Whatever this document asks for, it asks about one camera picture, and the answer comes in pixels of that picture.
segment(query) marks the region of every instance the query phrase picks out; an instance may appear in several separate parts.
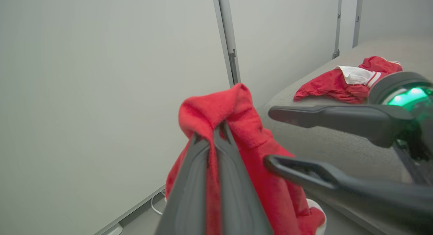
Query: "green light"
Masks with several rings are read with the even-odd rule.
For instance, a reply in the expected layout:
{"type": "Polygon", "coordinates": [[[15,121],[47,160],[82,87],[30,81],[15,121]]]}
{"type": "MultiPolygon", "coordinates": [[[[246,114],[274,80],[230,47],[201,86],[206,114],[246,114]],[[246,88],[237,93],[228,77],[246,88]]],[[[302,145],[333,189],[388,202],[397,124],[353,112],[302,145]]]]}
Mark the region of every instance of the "green light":
{"type": "Polygon", "coordinates": [[[422,90],[422,88],[415,87],[411,90],[406,91],[405,93],[401,93],[392,99],[388,105],[398,105],[398,106],[405,106],[408,103],[417,101],[421,98],[428,97],[428,95],[422,90]]]}

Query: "white fabric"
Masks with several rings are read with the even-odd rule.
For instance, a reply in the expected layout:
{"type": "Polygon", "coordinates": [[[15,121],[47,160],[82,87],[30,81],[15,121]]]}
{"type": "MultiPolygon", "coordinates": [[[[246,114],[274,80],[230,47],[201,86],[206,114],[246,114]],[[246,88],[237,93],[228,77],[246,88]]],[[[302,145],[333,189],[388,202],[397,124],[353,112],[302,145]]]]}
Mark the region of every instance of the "white fabric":
{"type": "Polygon", "coordinates": [[[362,84],[371,87],[381,76],[381,73],[365,70],[359,67],[337,66],[347,84],[362,84]]]}
{"type": "Polygon", "coordinates": [[[309,208],[315,207],[315,208],[319,209],[323,213],[323,215],[325,215],[325,222],[320,227],[318,227],[316,230],[316,235],[325,235],[326,220],[327,220],[325,212],[323,211],[322,207],[320,207],[316,201],[308,198],[306,200],[306,202],[307,202],[309,208]]]}

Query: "red and white clothing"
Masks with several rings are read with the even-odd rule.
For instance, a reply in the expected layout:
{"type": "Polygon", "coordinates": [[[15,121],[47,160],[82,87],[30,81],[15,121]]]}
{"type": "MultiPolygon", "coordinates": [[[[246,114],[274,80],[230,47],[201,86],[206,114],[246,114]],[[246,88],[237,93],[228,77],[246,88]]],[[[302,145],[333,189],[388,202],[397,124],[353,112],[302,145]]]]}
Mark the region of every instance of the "red and white clothing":
{"type": "Polygon", "coordinates": [[[380,79],[402,70],[399,62],[372,56],[365,58],[359,67],[337,66],[323,73],[302,85],[293,100],[300,101],[309,95],[326,95],[339,101],[360,104],[380,79]]]}

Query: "gray cushion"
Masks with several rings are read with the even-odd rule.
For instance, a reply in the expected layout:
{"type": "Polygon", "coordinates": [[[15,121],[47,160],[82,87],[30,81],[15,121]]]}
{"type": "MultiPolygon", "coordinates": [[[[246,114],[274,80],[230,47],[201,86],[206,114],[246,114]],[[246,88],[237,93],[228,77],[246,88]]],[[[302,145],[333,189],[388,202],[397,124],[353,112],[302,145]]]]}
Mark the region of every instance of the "gray cushion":
{"type": "MultiPolygon", "coordinates": [[[[433,81],[433,37],[394,37],[365,42],[336,59],[328,62],[304,78],[275,95],[265,106],[309,106],[321,104],[344,104],[333,99],[309,96],[294,102],[295,92],[306,82],[337,65],[358,66],[370,56],[382,56],[399,61],[404,70],[411,70],[433,81]]],[[[392,149],[376,147],[366,139],[348,133],[314,127],[304,129],[270,119],[261,115],[263,124],[274,138],[298,157],[325,161],[349,175],[366,178],[400,180],[402,164],[392,149]]]]}

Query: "crumpled red garment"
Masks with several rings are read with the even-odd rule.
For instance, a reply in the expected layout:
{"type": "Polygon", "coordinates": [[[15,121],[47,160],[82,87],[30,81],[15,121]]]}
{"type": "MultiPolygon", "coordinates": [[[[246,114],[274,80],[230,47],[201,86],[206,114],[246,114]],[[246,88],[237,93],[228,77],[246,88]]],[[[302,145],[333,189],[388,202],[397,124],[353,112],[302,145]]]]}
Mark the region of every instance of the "crumpled red garment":
{"type": "MultiPolygon", "coordinates": [[[[364,62],[358,67],[372,72],[380,72],[380,78],[402,71],[402,66],[397,62],[390,62],[379,56],[365,58],[364,62]]],[[[310,96],[325,95],[338,101],[350,104],[361,104],[366,98],[370,88],[362,84],[347,84],[340,68],[335,68],[312,79],[302,85],[293,97],[293,101],[310,96]]]]}
{"type": "MultiPolygon", "coordinates": [[[[263,165],[269,154],[293,157],[263,128],[252,105],[251,93],[243,84],[229,90],[186,99],[179,110],[179,125],[191,140],[193,133],[206,138],[211,145],[207,169],[207,235],[221,234],[221,200],[218,162],[213,143],[213,130],[226,120],[240,155],[260,198],[275,235],[314,235],[325,222],[324,214],[308,208],[302,187],[272,175],[263,165]]],[[[179,172],[189,143],[173,165],[165,186],[170,191],[179,172]]]]}

